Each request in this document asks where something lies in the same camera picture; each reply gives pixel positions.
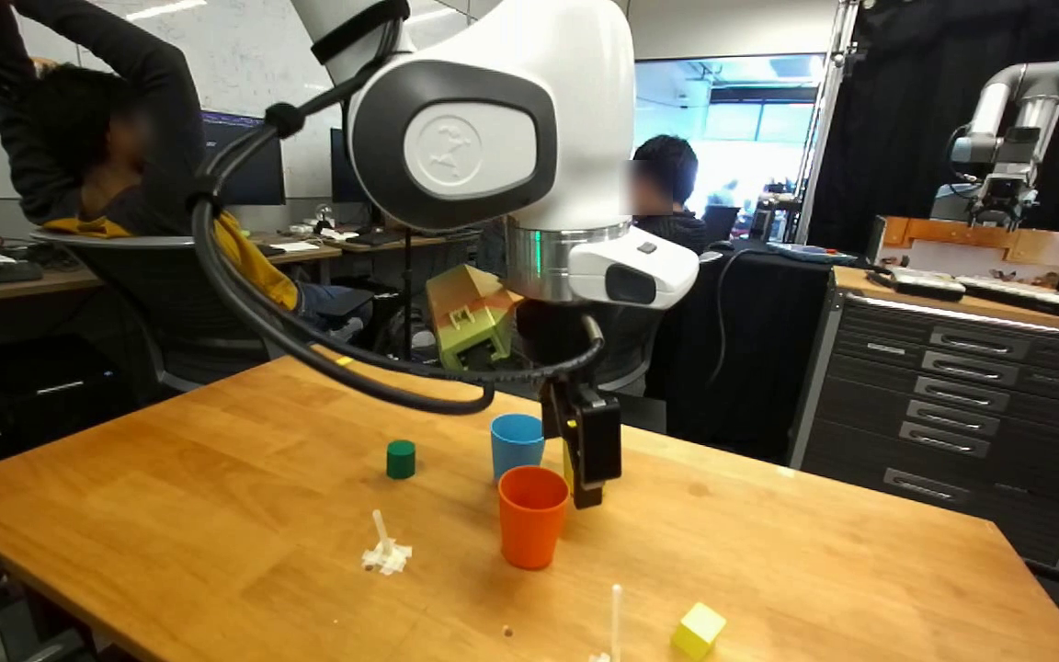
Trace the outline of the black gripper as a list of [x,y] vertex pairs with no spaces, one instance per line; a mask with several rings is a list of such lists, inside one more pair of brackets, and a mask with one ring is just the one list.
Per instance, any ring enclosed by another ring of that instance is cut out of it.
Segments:
[[589,305],[522,303],[522,356],[535,378],[543,437],[566,441],[568,497],[596,507],[621,474],[621,404],[605,392],[609,332]]

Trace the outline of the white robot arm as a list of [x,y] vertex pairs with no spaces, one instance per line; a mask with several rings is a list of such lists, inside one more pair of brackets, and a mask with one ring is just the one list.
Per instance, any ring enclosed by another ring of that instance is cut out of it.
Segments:
[[502,227],[516,338],[561,444],[568,502],[621,474],[621,410],[596,392],[598,318],[663,312],[699,256],[627,222],[634,56],[612,0],[495,0],[417,47],[408,0],[289,0],[343,102],[368,204],[417,235]]

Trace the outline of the silver background robot arm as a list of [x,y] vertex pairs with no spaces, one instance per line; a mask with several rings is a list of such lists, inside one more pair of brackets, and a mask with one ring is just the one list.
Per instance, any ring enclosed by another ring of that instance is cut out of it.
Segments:
[[1035,176],[1059,127],[1059,59],[1012,62],[948,140],[951,176],[934,192],[938,222],[1013,227],[1035,204]]

